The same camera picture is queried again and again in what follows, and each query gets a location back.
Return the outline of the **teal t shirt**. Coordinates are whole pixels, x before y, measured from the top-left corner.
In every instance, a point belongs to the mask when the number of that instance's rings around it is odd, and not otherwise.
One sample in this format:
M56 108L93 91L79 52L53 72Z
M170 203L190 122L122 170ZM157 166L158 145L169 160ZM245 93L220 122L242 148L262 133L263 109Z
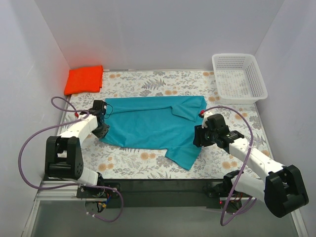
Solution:
M193 144L203 96L107 98L109 131L101 142L122 148L166 150L165 156L190 170L201 149Z

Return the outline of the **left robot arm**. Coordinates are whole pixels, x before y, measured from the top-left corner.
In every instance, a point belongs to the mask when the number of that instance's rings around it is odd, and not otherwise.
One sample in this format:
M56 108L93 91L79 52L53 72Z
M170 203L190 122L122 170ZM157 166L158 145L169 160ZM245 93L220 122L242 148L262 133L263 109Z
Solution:
M89 115L79 119L59 136L50 136L46 141L45 173L59 178L88 185L93 197L101 197L105 185L98 181L99 174L86 168L83 163L81 145L88 135L104 138L110 126L105 124L104 115Z

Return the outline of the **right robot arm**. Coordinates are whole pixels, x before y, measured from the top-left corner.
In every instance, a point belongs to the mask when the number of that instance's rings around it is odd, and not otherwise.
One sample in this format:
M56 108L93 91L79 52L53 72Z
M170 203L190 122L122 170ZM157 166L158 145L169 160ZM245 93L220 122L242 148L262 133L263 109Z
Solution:
M309 203L308 194L300 170L294 166L285 166L264 155L238 131L228 128L210 129L201 125L195 126L193 144L207 147L216 144L230 155L246 163L259 179L232 171L223 178L216 191L235 196L239 192L257 198L265 203L268 210L280 218Z

